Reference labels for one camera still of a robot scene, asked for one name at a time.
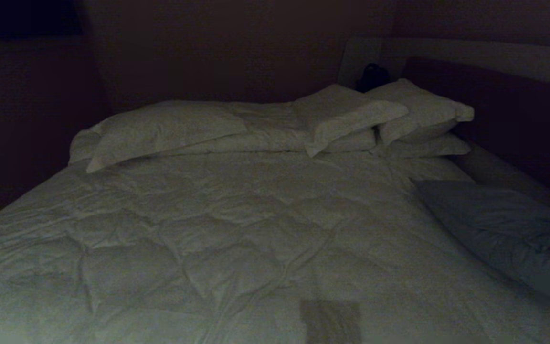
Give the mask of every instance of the bed frame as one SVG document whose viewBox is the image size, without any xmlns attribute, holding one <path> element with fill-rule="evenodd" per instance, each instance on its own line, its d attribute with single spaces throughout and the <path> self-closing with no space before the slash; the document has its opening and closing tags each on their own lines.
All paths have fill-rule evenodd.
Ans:
<svg viewBox="0 0 550 344">
<path fill-rule="evenodd" d="M 425 57 L 410 57 L 402 77 L 474 107 L 454 130 L 474 148 L 454 159 L 465 172 L 550 204 L 550 84 Z"/>
</svg>

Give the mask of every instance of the dark object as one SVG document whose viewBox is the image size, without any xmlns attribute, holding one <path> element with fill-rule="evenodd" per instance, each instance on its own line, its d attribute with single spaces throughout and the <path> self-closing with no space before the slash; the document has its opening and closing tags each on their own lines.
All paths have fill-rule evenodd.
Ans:
<svg viewBox="0 0 550 344">
<path fill-rule="evenodd" d="M 0 0 L 0 39 L 81 34 L 74 0 Z"/>
<path fill-rule="evenodd" d="M 362 78 L 356 81 L 356 91 L 368 92 L 389 83 L 389 73 L 386 68 L 381 68 L 375 63 L 371 63 L 362 73 Z"/>
</svg>

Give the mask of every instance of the headboard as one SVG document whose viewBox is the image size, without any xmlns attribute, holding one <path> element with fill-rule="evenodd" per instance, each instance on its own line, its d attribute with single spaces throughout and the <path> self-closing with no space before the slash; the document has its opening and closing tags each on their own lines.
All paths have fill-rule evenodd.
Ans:
<svg viewBox="0 0 550 344">
<path fill-rule="evenodd" d="M 550 189 L 550 84 L 424 57 L 410 57 L 402 77 L 474 107 L 455 133 Z"/>
</svg>

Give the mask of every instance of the quilted comforter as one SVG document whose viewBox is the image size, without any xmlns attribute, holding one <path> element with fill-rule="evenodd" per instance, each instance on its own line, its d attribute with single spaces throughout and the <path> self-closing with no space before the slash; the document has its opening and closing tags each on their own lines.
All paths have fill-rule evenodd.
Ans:
<svg viewBox="0 0 550 344">
<path fill-rule="evenodd" d="M 85 164 L 0 213 L 0 344 L 550 342 L 550 301 L 414 195 L 467 179 L 445 159 Z"/>
</svg>

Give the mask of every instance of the gray pillow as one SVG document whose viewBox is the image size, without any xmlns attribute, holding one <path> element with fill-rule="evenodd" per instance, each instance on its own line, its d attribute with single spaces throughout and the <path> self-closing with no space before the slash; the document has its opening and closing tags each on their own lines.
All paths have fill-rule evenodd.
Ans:
<svg viewBox="0 0 550 344">
<path fill-rule="evenodd" d="M 513 190 L 413 181 L 420 198 L 472 253 L 550 296 L 550 207 Z"/>
</svg>

